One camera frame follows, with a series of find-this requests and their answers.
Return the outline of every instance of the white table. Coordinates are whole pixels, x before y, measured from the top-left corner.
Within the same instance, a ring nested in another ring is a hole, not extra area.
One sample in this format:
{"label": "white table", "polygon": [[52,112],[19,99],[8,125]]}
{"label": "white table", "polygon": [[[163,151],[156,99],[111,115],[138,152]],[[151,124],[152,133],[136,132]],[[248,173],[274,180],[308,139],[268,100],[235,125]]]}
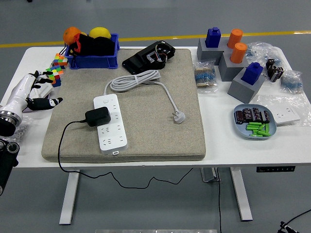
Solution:
{"label": "white table", "polygon": [[[191,50],[193,61],[197,61],[196,47]],[[47,69],[61,47],[29,48],[26,50],[12,81],[0,103],[6,104],[12,89],[27,73]],[[201,161],[132,162],[84,164],[63,163],[72,170],[101,167],[230,167],[234,181],[242,220],[252,220],[240,167],[242,166],[296,166],[310,165],[311,127],[278,127],[275,135],[268,140],[246,140],[235,130],[233,109],[241,102],[227,94],[231,82],[221,82],[216,94],[199,94],[203,120],[206,156]],[[265,82],[258,95],[280,94],[276,85]],[[23,138],[18,154],[19,165],[15,169],[56,168],[58,163],[46,161],[41,156],[44,136],[51,118],[52,110],[29,113],[34,121]],[[79,175],[70,173],[65,193],[60,224],[70,224],[76,187]]]}

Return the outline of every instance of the yellow floor line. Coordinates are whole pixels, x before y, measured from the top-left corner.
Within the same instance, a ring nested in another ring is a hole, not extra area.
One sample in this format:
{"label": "yellow floor line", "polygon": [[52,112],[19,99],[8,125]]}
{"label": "yellow floor line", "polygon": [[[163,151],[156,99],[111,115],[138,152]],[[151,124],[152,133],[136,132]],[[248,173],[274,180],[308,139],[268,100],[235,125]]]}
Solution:
{"label": "yellow floor line", "polygon": [[[284,32],[261,32],[261,33],[244,33],[243,36],[264,36],[264,35],[293,35],[293,34],[311,34],[311,31],[284,31]],[[222,37],[229,37],[230,34],[222,34]],[[204,38],[206,34],[201,35],[171,35],[171,36],[149,36],[149,37],[132,37],[119,38],[120,42],[144,41],[144,40],[176,40],[176,39],[196,39]],[[33,43],[16,43],[0,44],[0,48],[14,47],[34,47],[34,46],[53,46],[63,45],[63,41],[33,42]]]}

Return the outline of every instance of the plastic bag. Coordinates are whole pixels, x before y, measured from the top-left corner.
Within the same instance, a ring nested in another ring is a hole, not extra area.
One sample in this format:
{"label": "plastic bag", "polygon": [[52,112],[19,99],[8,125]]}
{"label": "plastic bag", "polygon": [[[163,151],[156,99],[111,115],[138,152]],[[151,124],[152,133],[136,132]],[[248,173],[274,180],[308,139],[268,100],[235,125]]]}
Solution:
{"label": "plastic bag", "polygon": [[289,96],[259,95],[257,100],[252,101],[255,101],[256,104],[263,105],[268,109],[275,104],[289,104],[291,108],[297,112],[300,120],[286,125],[311,127],[311,107],[308,99],[302,94]]}
{"label": "plastic bag", "polygon": [[218,91],[215,61],[197,62],[194,67],[194,78],[201,94],[216,93]]}
{"label": "plastic bag", "polygon": [[14,134],[10,137],[2,137],[2,139],[8,142],[16,142],[20,145],[32,120],[33,119],[28,116],[23,116],[23,120],[21,124],[16,127]]}
{"label": "plastic bag", "polygon": [[[246,59],[249,64],[252,62],[258,62],[262,67],[266,67],[268,59],[274,59],[275,67],[282,67],[284,70],[291,69],[287,63],[283,61],[278,49],[268,43],[253,42],[247,44]],[[263,76],[269,79],[267,69],[264,68],[262,71]]]}
{"label": "plastic bag", "polygon": [[299,71],[286,70],[280,78],[280,90],[292,94],[303,93],[301,74]]}

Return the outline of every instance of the colorful cube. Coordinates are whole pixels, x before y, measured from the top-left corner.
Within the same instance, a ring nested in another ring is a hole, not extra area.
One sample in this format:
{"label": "colorful cube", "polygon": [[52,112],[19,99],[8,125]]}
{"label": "colorful cube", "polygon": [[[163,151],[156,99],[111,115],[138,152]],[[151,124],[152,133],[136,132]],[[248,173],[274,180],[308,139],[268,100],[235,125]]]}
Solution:
{"label": "colorful cube", "polygon": [[53,74],[49,75],[49,79],[53,80],[52,86],[53,87],[60,86],[61,80],[64,76],[64,71],[62,70],[61,66],[53,66],[46,70],[53,72]]}
{"label": "colorful cube", "polygon": [[68,65],[67,58],[57,53],[52,62],[52,66],[60,66],[62,69],[65,69],[67,65]]}

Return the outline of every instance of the blue cube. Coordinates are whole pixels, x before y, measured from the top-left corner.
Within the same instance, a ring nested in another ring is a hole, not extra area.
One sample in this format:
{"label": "blue cube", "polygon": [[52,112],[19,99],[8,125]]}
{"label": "blue cube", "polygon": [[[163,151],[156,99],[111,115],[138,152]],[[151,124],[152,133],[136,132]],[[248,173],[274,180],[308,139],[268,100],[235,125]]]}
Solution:
{"label": "blue cube", "polygon": [[206,48],[218,48],[222,34],[217,27],[210,28],[205,40]]}
{"label": "blue cube", "polygon": [[242,80],[250,85],[254,85],[258,80],[263,67],[260,66],[258,62],[252,62],[247,68],[242,76]]}

